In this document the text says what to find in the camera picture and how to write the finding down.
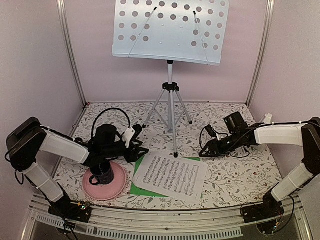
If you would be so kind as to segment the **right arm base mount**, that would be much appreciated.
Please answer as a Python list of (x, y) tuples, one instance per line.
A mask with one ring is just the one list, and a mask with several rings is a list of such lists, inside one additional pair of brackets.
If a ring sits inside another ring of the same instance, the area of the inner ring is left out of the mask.
[(245, 223), (281, 217), (284, 213), (285, 210), (282, 207), (282, 202), (278, 202), (273, 198), (266, 198), (260, 204), (252, 204), (240, 208), (240, 215), (243, 217)]

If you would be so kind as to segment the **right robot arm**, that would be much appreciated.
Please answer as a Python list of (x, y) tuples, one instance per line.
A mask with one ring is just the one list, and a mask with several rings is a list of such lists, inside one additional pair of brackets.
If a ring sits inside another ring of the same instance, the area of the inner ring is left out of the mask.
[(293, 145), (303, 148), (303, 159), (283, 180), (263, 196), (258, 213), (269, 218), (278, 210), (278, 203), (306, 186), (320, 173), (320, 119), (313, 117), (299, 122), (258, 122), (248, 125), (239, 112), (226, 116), (229, 136), (218, 138), (211, 125), (204, 130), (213, 138), (201, 146), (202, 158), (224, 157), (241, 147), (262, 145)]

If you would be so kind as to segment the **light blue music stand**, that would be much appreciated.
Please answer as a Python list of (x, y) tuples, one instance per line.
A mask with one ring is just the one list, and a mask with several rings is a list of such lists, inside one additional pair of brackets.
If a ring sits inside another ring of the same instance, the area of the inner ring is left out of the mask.
[(115, 3), (112, 55), (118, 58), (164, 60), (168, 95), (167, 130), (177, 134), (173, 81), (175, 62), (219, 66), (230, 3), (227, 0), (118, 0)]

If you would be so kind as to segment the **white sheet music page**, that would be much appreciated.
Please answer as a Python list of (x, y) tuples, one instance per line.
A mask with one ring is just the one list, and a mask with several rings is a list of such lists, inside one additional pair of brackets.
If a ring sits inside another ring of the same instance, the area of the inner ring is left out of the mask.
[(160, 152), (146, 154), (133, 175), (132, 183), (143, 190), (188, 203), (200, 201), (208, 165)]

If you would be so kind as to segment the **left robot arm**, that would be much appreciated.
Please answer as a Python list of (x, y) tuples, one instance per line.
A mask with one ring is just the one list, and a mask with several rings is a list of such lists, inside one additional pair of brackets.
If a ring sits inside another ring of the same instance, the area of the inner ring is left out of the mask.
[(86, 167), (95, 167), (119, 157), (127, 163), (135, 163), (149, 152), (142, 146), (143, 142), (137, 140), (141, 131), (139, 124), (130, 126), (124, 133), (119, 133), (112, 124), (103, 124), (89, 142), (83, 142), (41, 125), (36, 117), (31, 117), (6, 138), (5, 158), (50, 202), (55, 203), (55, 209), (63, 217), (70, 217), (75, 211), (74, 205), (64, 198), (63, 188), (37, 162), (37, 154), (50, 153)]

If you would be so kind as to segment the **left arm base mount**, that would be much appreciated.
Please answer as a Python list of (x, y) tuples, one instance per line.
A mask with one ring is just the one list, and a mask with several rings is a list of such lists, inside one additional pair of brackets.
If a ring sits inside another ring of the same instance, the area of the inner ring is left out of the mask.
[(92, 208), (90, 203), (87, 201), (72, 202), (66, 192), (63, 192), (62, 197), (56, 201), (49, 199), (47, 201), (50, 204), (48, 213), (51, 215), (82, 223), (88, 223), (91, 218)]

